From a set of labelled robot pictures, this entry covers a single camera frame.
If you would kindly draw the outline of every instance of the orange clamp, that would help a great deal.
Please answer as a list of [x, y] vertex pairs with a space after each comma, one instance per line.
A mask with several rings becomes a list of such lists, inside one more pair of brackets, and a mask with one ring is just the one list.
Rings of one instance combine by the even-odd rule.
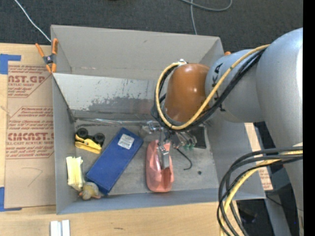
[[58, 43], [59, 41], [54, 38], [53, 43], [52, 43], [52, 54], [49, 56], [45, 56], [42, 48], [39, 46], [39, 44], [35, 44], [40, 56], [44, 59], [46, 63], [46, 68], [49, 73], [54, 73], [57, 70], [57, 65], [55, 63], [55, 58], [58, 52]]

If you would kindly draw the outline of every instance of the blue box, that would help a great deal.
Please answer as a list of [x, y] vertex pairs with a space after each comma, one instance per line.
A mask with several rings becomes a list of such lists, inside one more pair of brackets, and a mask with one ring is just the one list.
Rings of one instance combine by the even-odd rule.
[[107, 195], [142, 144], [142, 138], [122, 128], [87, 172], [87, 181]]

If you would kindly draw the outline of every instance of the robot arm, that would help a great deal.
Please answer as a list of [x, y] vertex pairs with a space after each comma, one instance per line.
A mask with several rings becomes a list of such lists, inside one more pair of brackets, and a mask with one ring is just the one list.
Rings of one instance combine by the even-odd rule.
[[[268, 46], [223, 56], [206, 75], [198, 64], [175, 69], [166, 96], [160, 98], [159, 86], [156, 91], [155, 117], [169, 130], [187, 130], [221, 114], [232, 122], [264, 121], [277, 148], [303, 143], [303, 29]], [[188, 79], [191, 74], [197, 79]], [[303, 161], [288, 164], [286, 171], [304, 235]]]

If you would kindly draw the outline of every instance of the white label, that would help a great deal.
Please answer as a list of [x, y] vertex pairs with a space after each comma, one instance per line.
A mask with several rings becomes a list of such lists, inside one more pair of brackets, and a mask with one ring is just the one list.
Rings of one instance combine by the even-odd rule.
[[123, 134], [118, 142], [118, 145], [123, 148], [130, 149], [133, 144], [133, 141], [134, 141], [134, 138]]

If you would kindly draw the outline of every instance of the black carpet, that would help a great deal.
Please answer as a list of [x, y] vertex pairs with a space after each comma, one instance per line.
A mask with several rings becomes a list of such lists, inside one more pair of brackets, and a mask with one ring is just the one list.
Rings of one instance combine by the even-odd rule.
[[[52, 24], [194, 34], [190, 6], [179, 0], [18, 1], [48, 36]], [[194, 2], [222, 8], [229, 0]], [[233, 0], [232, 6], [223, 12], [198, 8], [193, 11], [197, 33], [220, 37], [225, 51], [270, 44], [281, 35], [303, 27], [303, 0]], [[0, 0], [0, 42], [49, 44], [13, 0]], [[294, 209], [294, 198], [282, 197], [286, 207]], [[255, 220], [244, 217], [251, 236], [273, 235], [264, 201], [242, 201], [239, 205], [241, 210], [257, 215]], [[295, 225], [294, 211], [288, 214], [291, 214], [288, 223]], [[296, 226], [292, 226], [291, 233], [298, 235]]]

